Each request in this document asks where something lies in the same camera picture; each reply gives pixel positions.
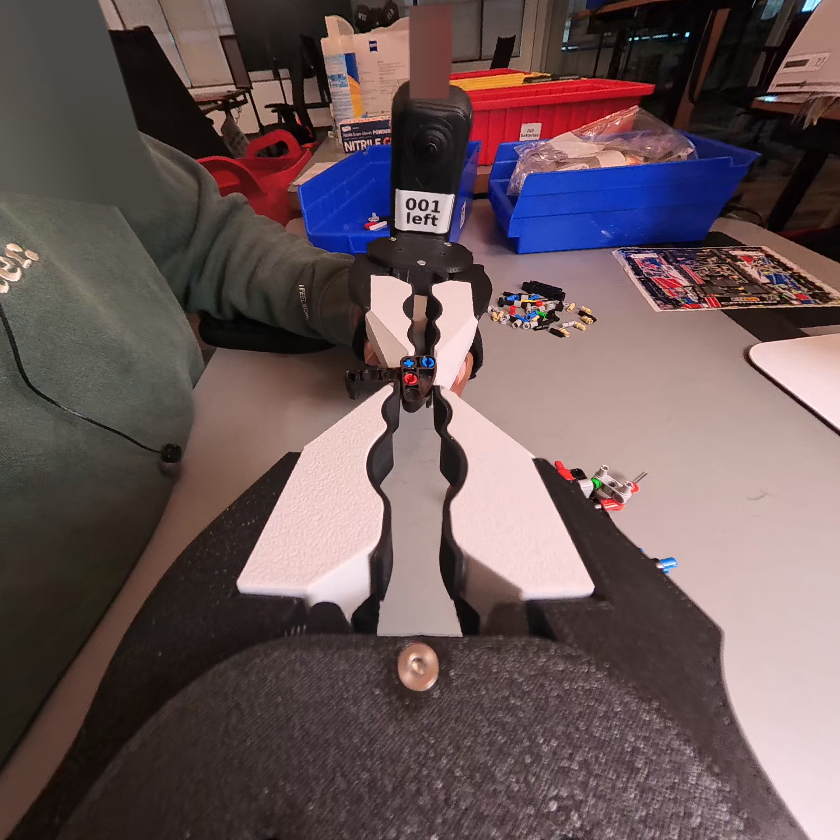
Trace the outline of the person's left forearm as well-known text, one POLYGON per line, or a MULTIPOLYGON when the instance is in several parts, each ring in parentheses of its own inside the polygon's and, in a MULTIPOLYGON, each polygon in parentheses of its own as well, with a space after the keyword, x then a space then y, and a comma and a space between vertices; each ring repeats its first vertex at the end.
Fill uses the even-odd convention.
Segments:
POLYGON ((351 257, 314 247, 257 215, 237 193, 171 146, 148 137, 161 184, 151 209, 122 211, 186 312, 237 316, 350 345, 356 315, 351 257))

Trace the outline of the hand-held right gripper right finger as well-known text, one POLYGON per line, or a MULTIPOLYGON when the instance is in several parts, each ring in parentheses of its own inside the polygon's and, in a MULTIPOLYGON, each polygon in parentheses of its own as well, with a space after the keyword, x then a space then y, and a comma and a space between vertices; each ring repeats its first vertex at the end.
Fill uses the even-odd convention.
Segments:
POLYGON ((440 573, 462 632, 494 609, 577 601, 595 585, 539 466, 557 471, 449 389, 434 388, 444 500, 440 573))

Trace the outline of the black triangular lego beam assembly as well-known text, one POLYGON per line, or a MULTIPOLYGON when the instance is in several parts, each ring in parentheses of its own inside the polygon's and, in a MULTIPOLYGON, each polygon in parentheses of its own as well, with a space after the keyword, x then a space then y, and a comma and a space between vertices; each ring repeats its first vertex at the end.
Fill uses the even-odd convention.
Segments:
POLYGON ((430 406, 437 372, 435 359, 428 354, 403 357, 396 366, 367 365, 346 371, 345 388, 352 400, 363 400, 387 386, 394 386, 402 408, 409 413, 430 406))

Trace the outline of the person's left hand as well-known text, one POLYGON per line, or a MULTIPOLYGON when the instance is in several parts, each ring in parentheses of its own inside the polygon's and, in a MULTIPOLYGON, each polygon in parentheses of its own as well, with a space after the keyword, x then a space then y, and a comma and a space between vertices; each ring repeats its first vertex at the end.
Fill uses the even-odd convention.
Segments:
MULTIPOLYGON (((373 350, 370 341, 365 341, 364 342, 362 358, 363 358, 364 362, 367 363, 367 364, 379 364, 380 363, 380 359, 379 359, 377 353, 373 350)), ((456 394, 457 396, 462 396, 463 392, 466 388, 467 383, 473 377, 473 373, 474 373, 474 356, 471 352, 468 352, 466 354, 465 359, 463 360, 459 370, 458 370, 458 374, 457 374, 454 382, 449 387, 449 390, 452 393, 456 394)))

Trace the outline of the white cardboard box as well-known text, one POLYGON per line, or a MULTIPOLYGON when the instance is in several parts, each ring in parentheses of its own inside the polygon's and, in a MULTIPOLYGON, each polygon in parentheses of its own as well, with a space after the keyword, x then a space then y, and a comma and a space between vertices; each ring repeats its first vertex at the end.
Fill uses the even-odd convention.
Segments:
POLYGON ((367 118, 390 116, 397 89, 410 78, 409 30, 409 21, 404 18, 390 27, 353 36, 367 118))

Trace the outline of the colourful sticker sheet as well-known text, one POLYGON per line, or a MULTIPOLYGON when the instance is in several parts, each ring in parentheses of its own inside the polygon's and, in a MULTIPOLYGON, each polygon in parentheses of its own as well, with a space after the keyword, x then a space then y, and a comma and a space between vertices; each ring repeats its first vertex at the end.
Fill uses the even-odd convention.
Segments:
POLYGON ((827 308, 834 288, 764 246, 618 248, 620 267, 657 312, 827 308))

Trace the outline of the white wipes canister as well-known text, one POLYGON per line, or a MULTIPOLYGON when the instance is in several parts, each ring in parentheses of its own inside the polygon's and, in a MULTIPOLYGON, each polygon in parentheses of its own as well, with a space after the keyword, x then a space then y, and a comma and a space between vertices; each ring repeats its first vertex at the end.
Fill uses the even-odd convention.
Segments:
POLYGON ((339 127, 364 116, 361 79, 355 54, 354 30, 338 15, 324 18, 327 35, 321 49, 327 74, 333 123, 339 127))

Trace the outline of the lego chassis assembly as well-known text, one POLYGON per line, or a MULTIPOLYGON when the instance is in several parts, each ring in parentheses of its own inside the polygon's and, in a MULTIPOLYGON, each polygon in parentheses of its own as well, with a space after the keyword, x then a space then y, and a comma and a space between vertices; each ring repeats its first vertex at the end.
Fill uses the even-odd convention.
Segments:
POLYGON ((588 476, 582 469, 566 467, 561 460, 556 460, 553 466, 564 479, 576 483, 594 507, 607 513, 623 511, 647 476, 646 472, 642 472, 634 479, 617 478, 607 465, 602 465, 592 476, 588 476))

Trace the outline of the blue white glove box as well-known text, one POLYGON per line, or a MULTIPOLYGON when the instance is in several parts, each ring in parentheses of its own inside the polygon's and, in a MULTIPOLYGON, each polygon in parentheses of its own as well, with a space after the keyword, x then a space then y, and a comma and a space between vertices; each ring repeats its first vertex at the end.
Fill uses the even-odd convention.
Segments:
POLYGON ((373 147, 392 145, 392 117, 378 114, 372 117, 348 119, 338 126, 342 151, 345 154, 373 147))

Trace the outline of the black office chair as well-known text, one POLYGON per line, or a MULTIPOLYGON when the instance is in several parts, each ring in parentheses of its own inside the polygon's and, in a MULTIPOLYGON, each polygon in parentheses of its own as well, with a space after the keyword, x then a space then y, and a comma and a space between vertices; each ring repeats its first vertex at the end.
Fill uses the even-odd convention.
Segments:
POLYGON ((139 131, 195 160, 231 156, 148 27, 108 32, 139 131))

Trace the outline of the clear bag of parts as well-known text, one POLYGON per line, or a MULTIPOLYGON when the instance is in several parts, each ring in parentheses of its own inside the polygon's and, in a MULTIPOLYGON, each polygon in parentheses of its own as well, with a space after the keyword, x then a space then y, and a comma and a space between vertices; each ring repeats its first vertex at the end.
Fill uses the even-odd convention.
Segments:
POLYGON ((516 146, 517 163, 507 187, 519 196, 531 174, 695 161, 696 146, 650 112, 633 106, 558 134, 516 146))

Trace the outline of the yellow plastic bin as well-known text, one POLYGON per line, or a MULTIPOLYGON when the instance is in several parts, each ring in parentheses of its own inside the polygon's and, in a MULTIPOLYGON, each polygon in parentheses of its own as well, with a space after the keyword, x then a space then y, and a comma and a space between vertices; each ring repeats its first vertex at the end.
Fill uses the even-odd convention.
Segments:
POLYGON ((467 92, 517 88, 555 81, 579 81, 582 77, 561 75, 543 71, 522 71, 512 69, 490 69, 454 73, 450 83, 467 92))

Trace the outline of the blue plastic bin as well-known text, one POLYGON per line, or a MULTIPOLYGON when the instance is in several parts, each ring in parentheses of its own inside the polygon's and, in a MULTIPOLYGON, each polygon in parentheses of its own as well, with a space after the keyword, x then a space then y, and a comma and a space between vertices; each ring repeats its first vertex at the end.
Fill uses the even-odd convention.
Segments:
POLYGON ((513 199, 518 160, 501 143, 488 199, 509 246, 519 254, 703 240, 758 152, 685 133, 695 160, 529 176, 513 199))
POLYGON ((479 152, 480 142, 463 142, 460 152, 434 161, 400 140, 352 154, 299 188, 310 242, 352 257, 378 238, 455 243, 473 201, 479 152), (365 230, 372 213, 388 217, 389 227, 365 230))

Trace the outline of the white book stand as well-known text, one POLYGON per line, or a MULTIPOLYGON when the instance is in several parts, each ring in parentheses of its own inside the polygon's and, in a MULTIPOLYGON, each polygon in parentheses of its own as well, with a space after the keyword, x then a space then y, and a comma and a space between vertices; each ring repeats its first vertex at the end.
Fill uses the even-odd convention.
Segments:
POLYGON ((839 334, 761 342, 749 362, 839 432, 839 334))

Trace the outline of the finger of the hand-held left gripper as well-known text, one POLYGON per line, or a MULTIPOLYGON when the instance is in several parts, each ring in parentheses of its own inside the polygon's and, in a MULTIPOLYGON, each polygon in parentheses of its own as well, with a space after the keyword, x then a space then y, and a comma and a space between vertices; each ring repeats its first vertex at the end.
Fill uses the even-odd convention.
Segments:
POLYGON ((471 284, 463 280, 434 283, 427 296, 427 350, 434 358, 434 383, 450 389, 474 342, 478 318, 471 284))
POLYGON ((366 339, 380 361, 414 356, 415 292, 410 283, 394 276, 371 276, 371 303, 364 316, 366 339))

